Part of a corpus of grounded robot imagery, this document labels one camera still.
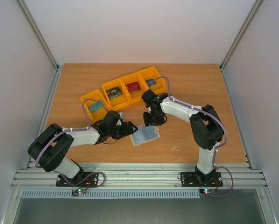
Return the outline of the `black VIP card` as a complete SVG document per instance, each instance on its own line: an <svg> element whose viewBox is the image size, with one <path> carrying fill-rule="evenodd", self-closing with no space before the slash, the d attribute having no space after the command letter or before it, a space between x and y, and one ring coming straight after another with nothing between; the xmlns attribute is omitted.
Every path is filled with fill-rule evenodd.
<svg viewBox="0 0 279 224"><path fill-rule="evenodd" d="M106 90L108 98L114 98L122 95L122 91L119 86Z"/></svg>

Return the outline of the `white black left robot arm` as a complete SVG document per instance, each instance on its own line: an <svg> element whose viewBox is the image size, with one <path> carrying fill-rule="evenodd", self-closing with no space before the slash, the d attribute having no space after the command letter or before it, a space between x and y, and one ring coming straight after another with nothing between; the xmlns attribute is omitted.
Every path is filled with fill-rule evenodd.
<svg viewBox="0 0 279 224"><path fill-rule="evenodd" d="M125 122L115 111L106 113L102 120L85 128L62 128L54 123L48 126L28 148L36 166L46 172L59 173L60 180L70 186L82 186L92 174L73 160L66 158L69 149L81 145L98 145L108 138L120 140L138 130L131 121Z"/></svg>

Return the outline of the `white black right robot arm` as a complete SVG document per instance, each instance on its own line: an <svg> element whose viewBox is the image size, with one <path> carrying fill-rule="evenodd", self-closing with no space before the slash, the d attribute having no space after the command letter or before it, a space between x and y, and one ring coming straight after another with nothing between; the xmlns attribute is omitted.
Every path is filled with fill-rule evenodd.
<svg viewBox="0 0 279 224"><path fill-rule="evenodd" d="M199 160L195 167L193 181L203 186L212 181L215 175L217 149L226 130L211 105L194 106L179 101L168 93L155 94L147 90L141 96L147 112L143 113L146 126L161 126L167 121L167 114L173 115L191 126L193 138L199 146Z"/></svg>

